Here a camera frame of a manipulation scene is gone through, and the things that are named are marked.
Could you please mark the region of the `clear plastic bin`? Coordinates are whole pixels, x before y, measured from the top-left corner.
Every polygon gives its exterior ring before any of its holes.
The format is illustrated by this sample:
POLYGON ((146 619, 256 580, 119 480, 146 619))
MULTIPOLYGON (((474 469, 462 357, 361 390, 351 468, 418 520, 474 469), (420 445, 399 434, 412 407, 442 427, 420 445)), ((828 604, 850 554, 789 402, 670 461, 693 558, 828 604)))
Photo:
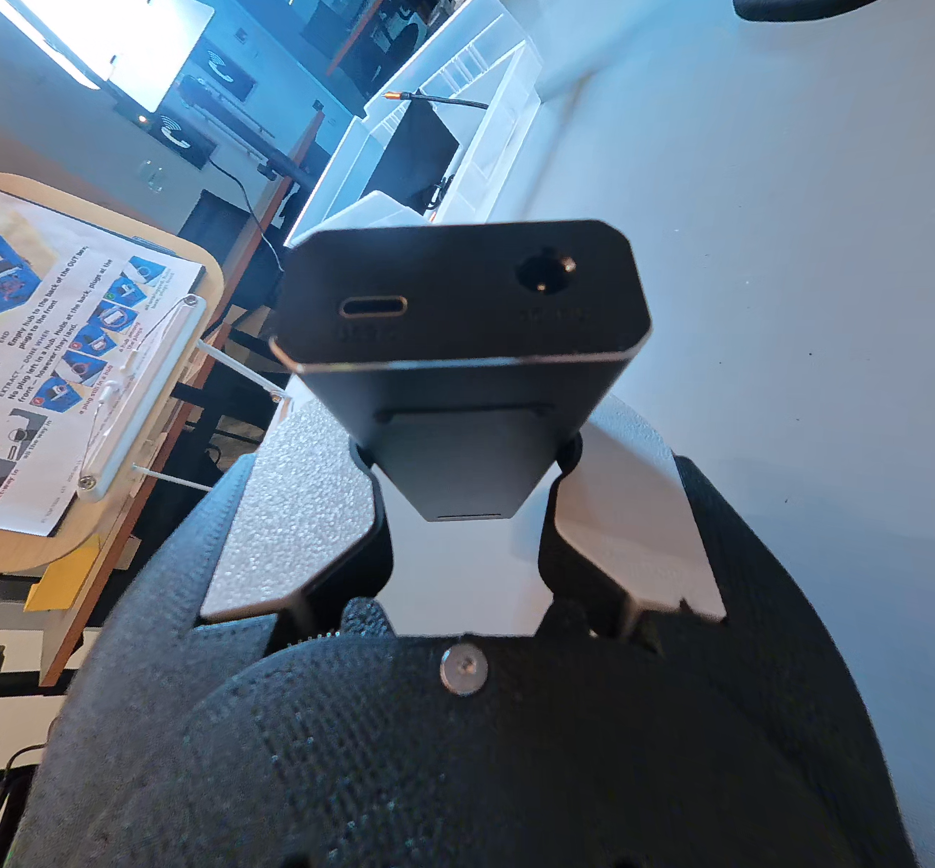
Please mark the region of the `clear plastic bin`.
POLYGON ((540 108, 541 70, 535 45, 500 0, 467 0, 352 119, 288 246, 321 227, 487 222, 540 108), (424 215, 381 192, 361 196, 415 100, 429 102, 459 141, 424 215))

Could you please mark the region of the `printed instruction sheet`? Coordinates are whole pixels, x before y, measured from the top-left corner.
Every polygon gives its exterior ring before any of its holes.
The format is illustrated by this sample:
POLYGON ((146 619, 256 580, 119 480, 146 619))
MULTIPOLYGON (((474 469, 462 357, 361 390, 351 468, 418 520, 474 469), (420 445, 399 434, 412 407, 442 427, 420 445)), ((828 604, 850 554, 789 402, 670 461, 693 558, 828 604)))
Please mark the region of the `printed instruction sheet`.
POLYGON ((1 527, 54 534, 104 383, 203 264, 2 193, 1 527))

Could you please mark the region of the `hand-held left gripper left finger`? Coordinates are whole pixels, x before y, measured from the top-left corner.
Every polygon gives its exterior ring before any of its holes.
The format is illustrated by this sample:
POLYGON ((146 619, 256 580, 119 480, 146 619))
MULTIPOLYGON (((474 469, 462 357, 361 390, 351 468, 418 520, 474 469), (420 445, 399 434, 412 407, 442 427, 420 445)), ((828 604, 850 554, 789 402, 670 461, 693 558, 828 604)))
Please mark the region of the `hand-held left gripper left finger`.
POLYGON ((200 615, 209 623, 288 613, 336 624, 393 570, 379 481, 314 395, 289 398, 266 433, 200 615))

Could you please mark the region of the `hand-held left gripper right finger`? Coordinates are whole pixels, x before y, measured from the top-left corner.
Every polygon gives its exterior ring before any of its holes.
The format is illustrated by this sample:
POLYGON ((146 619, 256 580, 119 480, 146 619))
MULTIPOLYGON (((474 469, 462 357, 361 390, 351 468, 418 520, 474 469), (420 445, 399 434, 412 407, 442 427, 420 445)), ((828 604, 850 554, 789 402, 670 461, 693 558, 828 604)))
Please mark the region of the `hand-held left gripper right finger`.
POLYGON ((728 612, 671 448, 608 394, 557 460, 540 575, 583 608, 599 637, 630 638, 642 618, 728 612))

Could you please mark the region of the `phone icon sign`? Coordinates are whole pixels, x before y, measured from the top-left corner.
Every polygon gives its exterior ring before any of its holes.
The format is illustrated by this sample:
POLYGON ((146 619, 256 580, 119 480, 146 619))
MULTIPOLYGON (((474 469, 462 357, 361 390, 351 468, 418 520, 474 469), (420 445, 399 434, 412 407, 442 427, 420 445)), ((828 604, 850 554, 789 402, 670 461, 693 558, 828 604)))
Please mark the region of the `phone icon sign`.
POLYGON ((246 70, 205 37, 195 44, 190 59, 237 101, 247 100, 256 86, 256 80, 246 70))
POLYGON ((172 111, 149 115, 147 132, 197 170, 204 170, 217 149, 213 139, 172 111))

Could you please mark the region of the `yellow sticky note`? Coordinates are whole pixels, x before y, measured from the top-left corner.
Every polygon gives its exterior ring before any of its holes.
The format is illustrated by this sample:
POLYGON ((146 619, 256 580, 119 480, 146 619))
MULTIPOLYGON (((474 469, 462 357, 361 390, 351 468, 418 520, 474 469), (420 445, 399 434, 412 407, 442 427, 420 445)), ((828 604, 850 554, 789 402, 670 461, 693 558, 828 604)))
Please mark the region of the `yellow sticky note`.
POLYGON ((101 551, 99 535, 49 564, 40 581, 31 586, 23 611, 26 614, 67 611, 75 603, 101 551))

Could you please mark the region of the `black box in bin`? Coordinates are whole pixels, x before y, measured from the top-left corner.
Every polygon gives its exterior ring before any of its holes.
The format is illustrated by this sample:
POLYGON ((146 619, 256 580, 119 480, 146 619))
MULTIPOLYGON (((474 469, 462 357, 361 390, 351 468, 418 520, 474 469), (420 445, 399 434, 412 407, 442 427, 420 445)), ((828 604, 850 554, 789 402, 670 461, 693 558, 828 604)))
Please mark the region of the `black box in bin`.
POLYGON ((438 197, 459 141, 426 101, 410 101, 362 197, 373 192, 424 215, 438 197))

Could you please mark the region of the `wooden board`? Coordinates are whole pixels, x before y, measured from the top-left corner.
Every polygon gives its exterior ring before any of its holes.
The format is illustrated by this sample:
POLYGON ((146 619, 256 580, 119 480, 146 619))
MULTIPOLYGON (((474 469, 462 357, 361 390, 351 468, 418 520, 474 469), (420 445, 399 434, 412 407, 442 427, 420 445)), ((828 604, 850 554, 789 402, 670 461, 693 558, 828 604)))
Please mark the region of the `wooden board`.
POLYGON ((49 537, 2 530, 2 572, 7 573, 30 570, 63 558, 93 535, 107 537, 111 526, 118 522, 142 481, 136 467, 151 464, 153 461, 157 441, 168 422, 168 395, 171 388, 181 382, 191 369, 196 342, 220 304, 224 277, 216 260, 199 246, 45 184, 4 173, 2 193, 30 200, 105 230, 142 240, 203 264, 206 273, 196 287, 195 294, 207 303, 207 311, 199 325, 191 354, 173 371, 172 383, 167 384, 159 395, 156 407, 147 417, 141 435, 134 442, 107 495, 97 503, 80 501, 75 497, 54 534, 49 537))

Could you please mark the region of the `white clip bar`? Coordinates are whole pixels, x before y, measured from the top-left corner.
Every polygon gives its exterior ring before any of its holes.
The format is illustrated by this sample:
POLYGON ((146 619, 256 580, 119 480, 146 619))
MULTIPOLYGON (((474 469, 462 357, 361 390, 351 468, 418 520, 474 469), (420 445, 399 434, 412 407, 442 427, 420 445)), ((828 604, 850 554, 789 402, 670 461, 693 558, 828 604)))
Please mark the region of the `white clip bar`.
POLYGON ((180 298, 132 347, 97 396, 91 431, 78 469, 80 501, 103 500, 159 395, 172 383, 176 366, 188 358, 207 311, 190 293, 180 298))

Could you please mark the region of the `black usb hub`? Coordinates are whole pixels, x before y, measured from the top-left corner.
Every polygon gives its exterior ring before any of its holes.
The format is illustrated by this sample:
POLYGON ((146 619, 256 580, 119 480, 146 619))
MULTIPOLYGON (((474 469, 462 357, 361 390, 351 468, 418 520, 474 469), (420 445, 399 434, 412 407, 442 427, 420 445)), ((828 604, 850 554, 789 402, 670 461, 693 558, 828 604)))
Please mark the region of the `black usb hub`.
POLYGON ((510 519, 652 333, 596 220, 318 230, 271 351, 426 521, 510 519))

